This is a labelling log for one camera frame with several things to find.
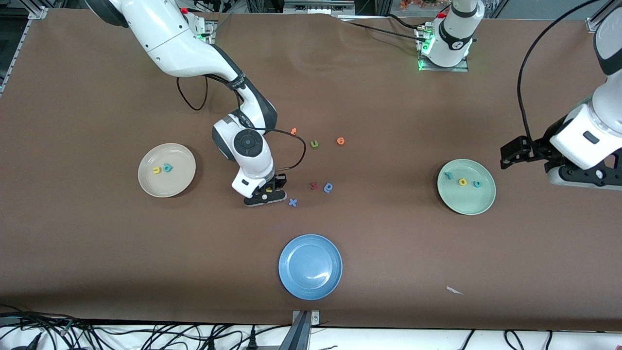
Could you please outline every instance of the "white paper scrap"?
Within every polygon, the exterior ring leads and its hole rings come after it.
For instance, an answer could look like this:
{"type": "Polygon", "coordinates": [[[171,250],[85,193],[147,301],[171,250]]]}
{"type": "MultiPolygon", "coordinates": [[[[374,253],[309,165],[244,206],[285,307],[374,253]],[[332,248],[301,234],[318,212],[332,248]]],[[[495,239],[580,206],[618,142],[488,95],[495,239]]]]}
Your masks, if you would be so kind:
{"type": "Polygon", "coordinates": [[[452,292],[453,294],[460,294],[460,295],[464,295],[464,294],[460,293],[459,291],[457,291],[457,290],[453,289],[453,288],[452,288],[452,287],[450,287],[450,286],[447,286],[447,290],[448,290],[448,291],[450,291],[450,292],[452,292]]]}

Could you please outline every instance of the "metal post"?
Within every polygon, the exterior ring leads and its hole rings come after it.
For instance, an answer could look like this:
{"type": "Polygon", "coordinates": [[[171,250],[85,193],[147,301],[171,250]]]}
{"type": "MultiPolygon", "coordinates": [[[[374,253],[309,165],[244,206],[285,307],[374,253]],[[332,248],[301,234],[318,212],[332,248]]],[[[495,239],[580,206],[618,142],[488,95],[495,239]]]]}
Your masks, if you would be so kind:
{"type": "Polygon", "coordinates": [[[594,15],[585,20],[585,25],[590,32],[595,32],[600,23],[613,11],[622,4],[622,0],[607,0],[603,7],[599,8],[594,15]]]}
{"type": "Polygon", "coordinates": [[[307,350],[311,336],[311,320],[311,311],[299,312],[279,350],[307,350]]]}

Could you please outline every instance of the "blue plate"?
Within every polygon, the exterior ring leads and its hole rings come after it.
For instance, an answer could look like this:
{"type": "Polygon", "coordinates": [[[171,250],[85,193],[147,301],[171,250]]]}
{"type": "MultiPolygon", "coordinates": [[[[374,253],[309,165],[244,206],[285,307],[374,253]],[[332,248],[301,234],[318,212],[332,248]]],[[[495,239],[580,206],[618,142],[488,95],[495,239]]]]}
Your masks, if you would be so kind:
{"type": "Polygon", "coordinates": [[[325,237],[302,235],[291,240],[279,259],[279,276],[285,289],[303,300],[329,295],[341,280],[341,255],[325,237]]]}

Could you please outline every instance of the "plate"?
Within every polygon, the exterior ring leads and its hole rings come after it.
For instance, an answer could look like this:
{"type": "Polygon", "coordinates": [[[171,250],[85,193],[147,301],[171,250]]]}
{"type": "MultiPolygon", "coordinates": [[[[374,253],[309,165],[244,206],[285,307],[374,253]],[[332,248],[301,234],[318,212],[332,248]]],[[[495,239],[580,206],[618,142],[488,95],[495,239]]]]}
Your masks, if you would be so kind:
{"type": "Polygon", "coordinates": [[[279,276],[289,293],[303,300],[329,295],[341,280],[339,250],[320,235],[302,235],[291,240],[279,259],[279,276]]]}
{"type": "Polygon", "coordinates": [[[469,159],[456,159],[443,167],[437,182],[440,197],[453,211],[464,215],[478,215],[494,202],[497,189],[493,176],[483,165],[469,159]],[[446,173],[452,174],[449,179],[446,173]],[[460,179],[466,179],[461,186],[460,179]]]}
{"type": "Polygon", "coordinates": [[[190,185],[196,170],[197,163],[188,148],[165,143],[142,158],[138,166],[138,183],[154,197],[172,197],[190,185]],[[164,171],[164,163],[172,167],[169,172],[164,171]],[[154,174],[154,167],[160,167],[159,174],[154,174]]]}

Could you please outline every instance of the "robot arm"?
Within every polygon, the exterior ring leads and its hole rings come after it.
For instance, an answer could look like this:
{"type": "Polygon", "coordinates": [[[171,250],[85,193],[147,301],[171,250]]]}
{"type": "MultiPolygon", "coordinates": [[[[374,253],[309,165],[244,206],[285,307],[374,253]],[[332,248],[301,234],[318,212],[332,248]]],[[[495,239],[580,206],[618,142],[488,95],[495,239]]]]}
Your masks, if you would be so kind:
{"type": "Polygon", "coordinates": [[[622,190],[622,6],[602,22],[594,49],[606,82],[533,141],[520,136],[501,148],[501,168],[546,159],[553,184],[622,190]],[[613,155],[613,169],[605,158],[613,155]]]}
{"type": "Polygon", "coordinates": [[[432,63],[441,67],[453,67],[468,55],[473,33],[485,11],[482,0],[453,0],[450,8],[446,17],[432,22],[434,36],[422,50],[432,63]]]}
{"type": "Polygon", "coordinates": [[[243,103],[214,124],[212,139],[227,159],[240,165],[233,188],[252,198],[257,188],[274,177],[263,129],[276,127],[277,113],[221,48],[203,41],[199,34],[204,20],[192,13],[182,14],[174,0],[86,2],[109,24],[130,28],[163,72],[173,77],[217,75],[240,95],[243,103]]]}

